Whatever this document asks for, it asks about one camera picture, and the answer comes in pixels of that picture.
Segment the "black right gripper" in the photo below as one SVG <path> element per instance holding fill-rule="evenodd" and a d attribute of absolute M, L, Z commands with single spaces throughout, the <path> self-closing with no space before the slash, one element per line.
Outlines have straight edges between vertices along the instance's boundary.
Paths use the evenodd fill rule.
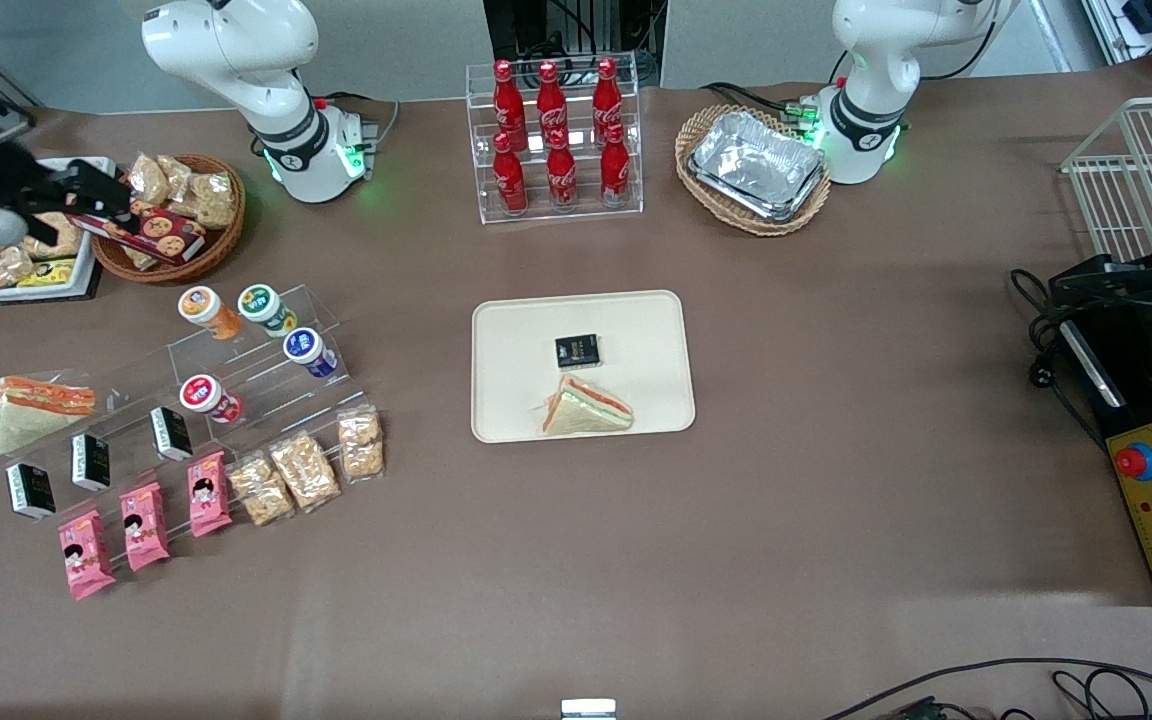
<path fill-rule="evenodd" d="M 26 215 L 59 211 L 88 223 L 132 223 L 129 188 L 86 160 L 51 172 L 18 141 L 0 141 L 0 209 Z"/>

